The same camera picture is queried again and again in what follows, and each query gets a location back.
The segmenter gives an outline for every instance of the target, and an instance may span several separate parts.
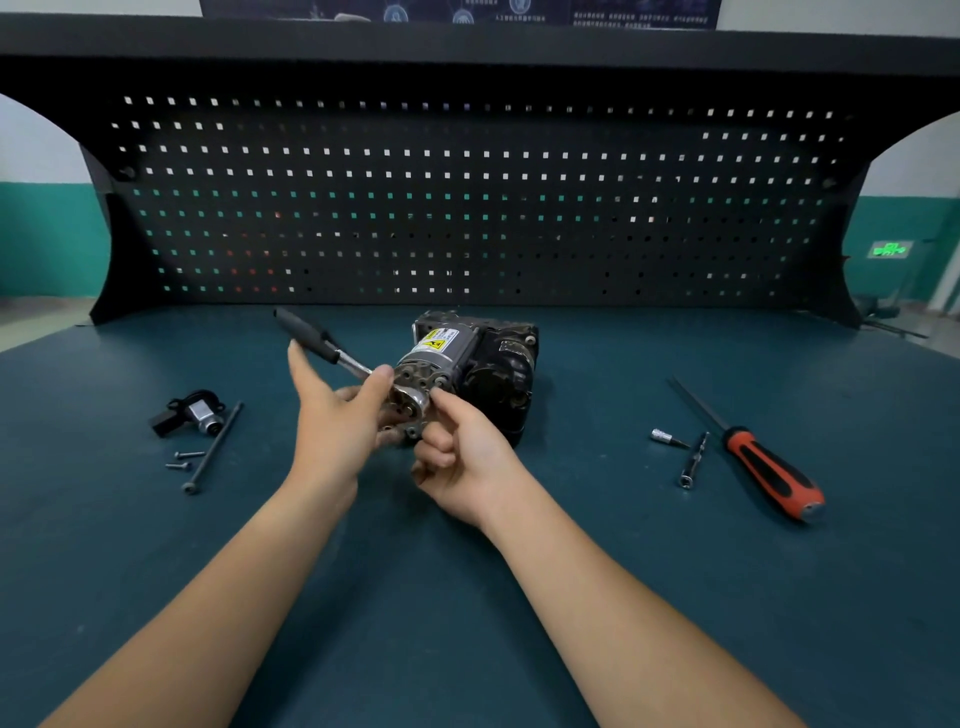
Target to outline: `warning label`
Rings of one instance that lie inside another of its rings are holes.
[[[413,352],[443,352],[460,333],[456,328],[434,328],[420,339]]]

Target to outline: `person's left hand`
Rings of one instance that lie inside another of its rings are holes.
[[[334,491],[338,510],[356,495],[356,476],[375,447],[393,442],[402,421],[384,402],[394,383],[394,369],[382,365],[362,386],[334,392],[317,375],[296,341],[287,350],[290,375],[300,396],[297,448],[287,482],[311,490]]]

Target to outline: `circular icon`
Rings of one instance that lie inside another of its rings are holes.
[[[385,23],[406,23],[409,20],[407,11],[400,5],[388,5],[387,10],[383,12],[383,22]]]

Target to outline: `red and black screwdriver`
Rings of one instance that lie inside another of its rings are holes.
[[[746,427],[731,427],[677,379],[674,382],[723,429],[724,447],[732,452],[769,496],[798,521],[814,522],[824,515],[824,494],[810,478],[756,441]]]

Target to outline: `red handle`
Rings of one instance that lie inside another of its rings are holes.
[[[731,427],[724,443],[787,514],[804,522],[823,516],[824,494],[816,483],[757,442],[753,432]]]

